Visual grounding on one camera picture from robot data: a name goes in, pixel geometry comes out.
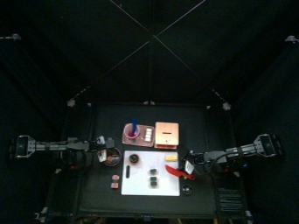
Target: cup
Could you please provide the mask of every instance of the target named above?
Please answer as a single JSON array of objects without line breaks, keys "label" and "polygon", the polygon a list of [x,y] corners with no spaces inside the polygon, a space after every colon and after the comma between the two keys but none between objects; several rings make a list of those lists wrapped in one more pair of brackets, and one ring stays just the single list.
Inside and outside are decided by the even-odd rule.
[{"label": "cup", "polygon": [[135,133],[132,133],[132,129],[134,129],[132,123],[128,123],[124,128],[124,134],[127,139],[131,139],[131,140],[136,139],[140,135],[139,126],[136,125]]}]

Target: cardboard box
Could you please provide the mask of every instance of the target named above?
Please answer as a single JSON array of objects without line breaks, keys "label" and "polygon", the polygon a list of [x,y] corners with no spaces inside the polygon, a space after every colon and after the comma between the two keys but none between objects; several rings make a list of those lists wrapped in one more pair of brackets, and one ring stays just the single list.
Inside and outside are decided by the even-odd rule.
[{"label": "cardboard box", "polygon": [[179,145],[179,123],[155,123],[155,144],[156,149],[175,150]]}]

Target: tray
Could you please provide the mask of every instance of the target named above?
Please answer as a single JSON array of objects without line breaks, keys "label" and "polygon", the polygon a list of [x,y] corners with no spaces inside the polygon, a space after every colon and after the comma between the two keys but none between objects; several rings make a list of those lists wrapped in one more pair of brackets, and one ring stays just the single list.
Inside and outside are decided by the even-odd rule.
[{"label": "tray", "polygon": [[[140,134],[139,134],[138,138],[135,138],[135,139],[127,138],[127,136],[123,132],[123,144],[132,144],[136,146],[154,147],[154,145],[155,145],[155,127],[147,126],[147,125],[140,125],[140,124],[138,124],[138,127],[140,129]],[[146,129],[152,130],[151,142],[146,141]]]}]

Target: white label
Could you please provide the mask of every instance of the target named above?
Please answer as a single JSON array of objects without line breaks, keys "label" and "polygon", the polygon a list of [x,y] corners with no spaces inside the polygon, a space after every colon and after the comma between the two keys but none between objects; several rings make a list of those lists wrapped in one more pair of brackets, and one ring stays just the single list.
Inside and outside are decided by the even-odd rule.
[{"label": "white label", "polygon": [[186,161],[184,170],[187,171],[188,174],[192,174],[194,165],[188,160]]}]

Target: blue pen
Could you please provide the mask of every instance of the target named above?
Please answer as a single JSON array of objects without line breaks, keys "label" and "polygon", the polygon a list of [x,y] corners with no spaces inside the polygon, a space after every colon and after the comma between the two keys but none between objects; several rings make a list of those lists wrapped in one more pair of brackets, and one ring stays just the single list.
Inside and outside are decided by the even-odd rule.
[{"label": "blue pen", "polygon": [[131,133],[132,137],[136,135],[136,119],[132,118],[132,133]]}]

